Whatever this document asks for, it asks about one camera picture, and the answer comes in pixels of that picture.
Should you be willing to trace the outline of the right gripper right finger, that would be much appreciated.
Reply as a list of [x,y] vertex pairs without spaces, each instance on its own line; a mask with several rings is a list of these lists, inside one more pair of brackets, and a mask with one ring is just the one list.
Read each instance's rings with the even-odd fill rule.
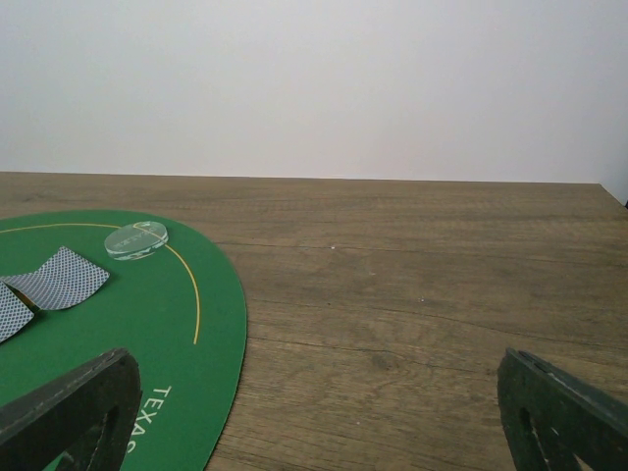
[[546,360],[507,349],[497,399],[518,470],[627,468],[627,404]]

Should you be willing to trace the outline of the clear acrylic dealer button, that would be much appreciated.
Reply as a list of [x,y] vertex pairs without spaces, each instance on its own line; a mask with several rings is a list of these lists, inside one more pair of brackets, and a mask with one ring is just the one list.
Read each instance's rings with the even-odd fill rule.
[[114,260],[131,261],[151,255],[169,241],[167,228],[159,222],[136,222],[121,227],[104,240],[108,255]]

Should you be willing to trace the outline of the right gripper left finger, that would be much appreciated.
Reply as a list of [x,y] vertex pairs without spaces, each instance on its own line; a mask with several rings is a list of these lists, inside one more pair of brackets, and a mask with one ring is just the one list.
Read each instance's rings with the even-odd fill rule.
[[135,358],[104,352],[1,407],[1,468],[118,470],[140,400]]

